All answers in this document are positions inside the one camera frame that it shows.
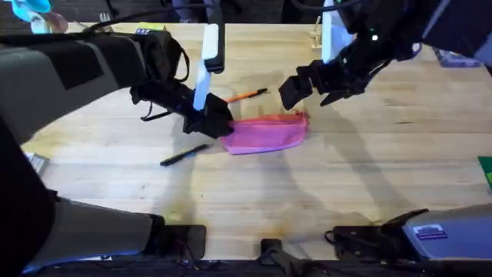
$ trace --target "cable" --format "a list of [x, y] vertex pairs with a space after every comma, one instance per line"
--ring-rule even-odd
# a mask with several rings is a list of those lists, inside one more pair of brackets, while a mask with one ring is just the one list
[[350, 7], [352, 5], [358, 4], [362, 1], [366, 1], [366, 0], [348, 0], [347, 2], [338, 3], [338, 4], [327, 6], [327, 7], [313, 7], [313, 6], [309, 6], [309, 5], [304, 5], [304, 4], [301, 4], [298, 0], [291, 0], [291, 3], [300, 11], [319, 13], [319, 12], [332, 12], [332, 11], [336, 11], [336, 10], [341, 9], [341, 8], [347, 8], [347, 7]]
[[184, 8], [198, 9], [198, 8], [214, 8], [214, 7], [215, 7], [214, 5], [190, 4], [190, 5], [181, 5], [178, 7], [161, 8], [159, 10], [148, 11], [148, 12], [140, 12], [140, 13], [136, 13], [133, 15], [127, 15], [127, 16], [124, 16], [122, 18], [112, 19], [112, 20], [106, 21], [106, 22], [99, 22], [98, 24], [94, 24], [93, 26], [85, 29], [83, 32], [94, 32], [95, 30], [102, 28], [102, 27], [106, 27], [106, 26], [113, 25], [116, 23], [126, 22], [128, 20], [140, 18], [140, 17], [147, 16], [147, 15], [155, 15], [155, 14], [159, 14], [159, 13], [165, 13], [165, 12], [175, 11], [175, 10], [184, 9]]

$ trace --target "green object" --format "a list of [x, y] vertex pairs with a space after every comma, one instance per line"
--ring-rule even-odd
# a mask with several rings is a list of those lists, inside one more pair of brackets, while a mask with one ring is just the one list
[[492, 189], [492, 157], [478, 157], [480, 165], [485, 173], [485, 178], [489, 183], [490, 189]]

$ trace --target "pink pencil case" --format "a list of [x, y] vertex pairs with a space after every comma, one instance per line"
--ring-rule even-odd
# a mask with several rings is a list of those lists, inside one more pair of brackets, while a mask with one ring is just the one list
[[220, 140], [232, 155], [271, 152], [300, 145], [308, 131], [308, 115], [266, 115], [232, 122], [234, 132]]

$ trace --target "marker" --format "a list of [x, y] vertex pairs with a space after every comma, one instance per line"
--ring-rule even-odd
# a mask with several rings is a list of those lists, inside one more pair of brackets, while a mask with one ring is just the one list
[[195, 153], [198, 153], [198, 152], [200, 152], [200, 151], [202, 151], [202, 150], [205, 150], [205, 149], [207, 149], [207, 148], [209, 148], [209, 147], [210, 147], [210, 145], [208, 145], [208, 144], [199, 145], [199, 146], [197, 146], [197, 147], [193, 148], [192, 150], [188, 150], [188, 151], [183, 152], [183, 153], [181, 153], [181, 154], [177, 154], [176, 156], [171, 157], [171, 158], [169, 158], [169, 159], [165, 159], [164, 161], [162, 161], [162, 162], [160, 163], [160, 165], [161, 165], [161, 166], [164, 166], [164, 167], [166, 167], [166, 166], [170, 166], [170, 165], [173, 165], [173, 164], [175, 164], [176, 162], [179, 162], [179, 161], [181, 161], [182, 159], [184, 159], [184, 158], [186, 158], [186, 157], [188, 157], [188, 156], [190, 156], [190, 155], [193, 155], [193, 154], [195, 154]]

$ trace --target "wooden tabletop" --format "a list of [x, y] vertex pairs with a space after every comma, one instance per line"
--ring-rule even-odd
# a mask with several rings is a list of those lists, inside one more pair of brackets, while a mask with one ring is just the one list
[[[203, 25], [167, 27], [191, 57], [194, 87]], [[134, 32], [135, 24], [115, 29]], [[234, 117], [285, 113], [278, 88], [320, 58], [310, 30], [227, 25], [226, 69], [211, 92], [227, 98], [268, 87], [232, 104]], [[253, 259], [262, 238], [283, 239], [299, 257], [332, 259], [322, 238], [335, 225], [490, 202], [477, 161], [492, 155], [485, 68], [443, 69], [424, 48], [413, 61], [393, 62], [364, 95], [323, 108], [321, 100], [313, 94], [296, 107], [311, 115], [311, 130], [301, 146], [280, 152], [232, 156], [216, 142], [164, 169], [161, 160], [211, 140], [182, 133], [178, 115], [141, 122], [148, 104], [133, 105], [128, 89], [59, 119], [24, 148], [51, 159], [43, 179], [62, 196], [205, 224], [208, 259]]]

